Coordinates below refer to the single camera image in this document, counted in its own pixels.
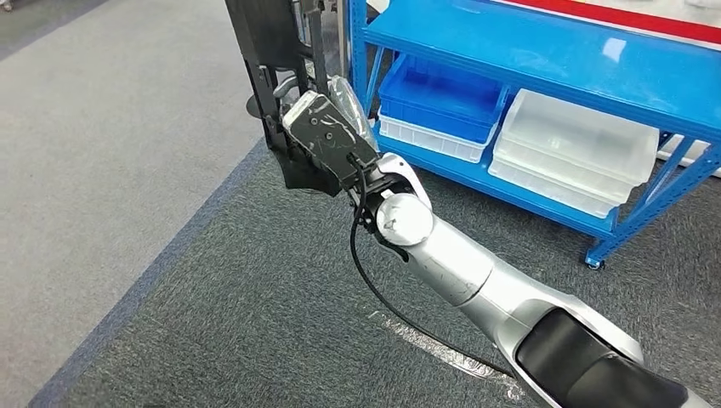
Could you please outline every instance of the clear plastic bin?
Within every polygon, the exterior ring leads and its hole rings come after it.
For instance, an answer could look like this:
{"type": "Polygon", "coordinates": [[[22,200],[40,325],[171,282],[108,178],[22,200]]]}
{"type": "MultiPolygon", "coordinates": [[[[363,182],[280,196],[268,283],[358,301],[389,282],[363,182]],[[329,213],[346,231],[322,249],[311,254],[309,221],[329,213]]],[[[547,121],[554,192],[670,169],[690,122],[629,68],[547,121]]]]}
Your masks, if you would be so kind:
{"type": "MultiPolygon", "coordinates": [[[[466,162],[480,162],[483,150],[488,145],[488,141],[484,144],[475,143],[380,114],[378,114],[378,120],[381,122],[380,133],[387,138],[406,142],[466,162]]],[[[494,125],[491,135],[495,133],[495,128],[494,125]]]]}
{"type": "Polygon", "coordinates": [[[488,173],[598,218],[606,218],[610,210],[621,205],[620,202],[609,201],[606,197],[550,179],[524,168],[517,162],[495,156],[488,167],[488,173]]]}
{"type": "Polygon", "coordinates": [[[550,161],[544,167],[543,157],[555,157],[637,186],[648,181],[653,170],[658,130],[521,89],[508,111],[500,140],[535,150],[538,160],[533,161],[533,166],[539,173],[552,178],[573,178],[574,184],[585,190],[609,191],[614,195],[612,187],[591,177],[591,173],[571,174],[571,170],[550,161]]]}
{"type": "Polygon", "coordinates": [[[597,173],[582,166],[547,155],[509,139],[499,139],[493,149],[493,160],[511,160],[542,173],[563,184],[572,185],[609,201],[626,202],[635,184],[597,173]]]}

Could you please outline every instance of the black cable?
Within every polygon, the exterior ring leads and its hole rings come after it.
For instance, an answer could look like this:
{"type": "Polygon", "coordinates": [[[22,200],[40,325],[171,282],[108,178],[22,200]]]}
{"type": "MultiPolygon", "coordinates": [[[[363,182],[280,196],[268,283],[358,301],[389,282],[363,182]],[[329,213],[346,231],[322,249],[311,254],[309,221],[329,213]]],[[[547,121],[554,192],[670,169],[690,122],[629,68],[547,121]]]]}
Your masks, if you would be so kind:
{"type": "Polygon", "coordinates": [[[360,180],[360,198],[358,207],[355,209],[355,214],[353,216],[353,224],[350,226],[350,256],[353,258],[353,263],[355,264],[355,267],[358,269],[358,273],[360,274],[360,277],[363,278],[363,281],[368,285],[368,288],[371,289],[371,292],[373,292],[374,295],[376,295],[376,298],[381,301],[383,306],[386,307],[386,309],[390,310],[391,313],[398,316],[399,319],[403,320],[408,326],[412,327],[413,329],[417,330],[418,332],[421,332],[423,335],[430,337],[437,343],[440,343],[444,345],[445,347],[455,351],[456,353],[460,353],[463,356],[478,361],[479,363],[489,366],[491,369],[496,370],[502,374],[505,374],[511,378],[514,378],[515,375],[509,371],[506,368],[503,368],[496,363],[493,363],[489,360],[486,360],[476,354],[469,353],[468,351],[463,350],[462,348],[459,348],[458,346],[451,344],[447,342],[446,340],[443,340],[439,338],[438,336],[434,335],[430,331],[424,329],[422,326],[420,326],[415,321],[411,320],[409,317],[407,317],[405,314],[402,314],[398,309],[391,304],[388,299],[386,299],[383,294],[376,288],[376,286],[371,281],[371,278],[368,277],[368,274],[366,273],[366,270],[363,269],[363,265],[361,265],[361,261],[358,259],[358,252],[355,248],[355,236],[358,231],[358,224],[360,224],[363,220],[363,208],[366,207],[366,177],[363,175],[363,168],[361,165],[352,158],[349,157],[350,163],[355,167],[355,171],[358,175],[358,179],[360,180]]]}

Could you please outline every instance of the blue storage bin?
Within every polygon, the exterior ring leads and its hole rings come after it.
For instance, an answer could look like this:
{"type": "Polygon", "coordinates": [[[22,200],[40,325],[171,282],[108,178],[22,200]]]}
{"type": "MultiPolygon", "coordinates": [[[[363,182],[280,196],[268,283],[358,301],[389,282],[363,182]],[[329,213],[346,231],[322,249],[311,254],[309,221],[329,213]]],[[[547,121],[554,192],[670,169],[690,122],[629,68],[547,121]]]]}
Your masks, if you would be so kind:
{"type": "Polygon", "coordinates": [[[385,116],[485,143],[501,116],[508,87],[472,72],[401,55],[378,94],[385,116]]]}

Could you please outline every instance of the silver arm segment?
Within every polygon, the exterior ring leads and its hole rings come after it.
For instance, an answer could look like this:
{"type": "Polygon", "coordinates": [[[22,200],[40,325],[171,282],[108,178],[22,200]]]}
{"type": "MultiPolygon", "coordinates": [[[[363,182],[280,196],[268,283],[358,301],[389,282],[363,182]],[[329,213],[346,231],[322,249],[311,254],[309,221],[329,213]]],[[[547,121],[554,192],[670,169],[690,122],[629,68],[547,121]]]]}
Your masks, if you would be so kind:
{"type": "MultiPolygon", "coordinates": [[[[417,196],[389,195],[378,207],[376,224],[385,240],[408,253],[415,275],[468,316],[495,344],[521,384],[546,406],[562,407],[520,364],[517,353],[553,310],[565,311],[623,359],[643,365],[639,343],[604,316],[577,297],[545,286],[505,263],[435,216],[417,196]]],[[[686,401],[675,406],[710,406],[686,391],[686,401]]]]}

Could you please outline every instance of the shelf caster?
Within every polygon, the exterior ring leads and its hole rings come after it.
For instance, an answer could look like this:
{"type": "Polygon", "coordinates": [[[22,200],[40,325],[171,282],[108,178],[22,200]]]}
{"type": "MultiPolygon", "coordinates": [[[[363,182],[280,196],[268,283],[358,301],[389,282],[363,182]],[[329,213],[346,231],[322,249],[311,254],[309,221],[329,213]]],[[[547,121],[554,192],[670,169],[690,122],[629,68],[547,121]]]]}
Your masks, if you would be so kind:
{"type": "Polygon", "coordinates": [[[591,270],[603,269],[606,266],[606,261],[596,261],[591,258],[586,258],[585,263],[591,270]]]}

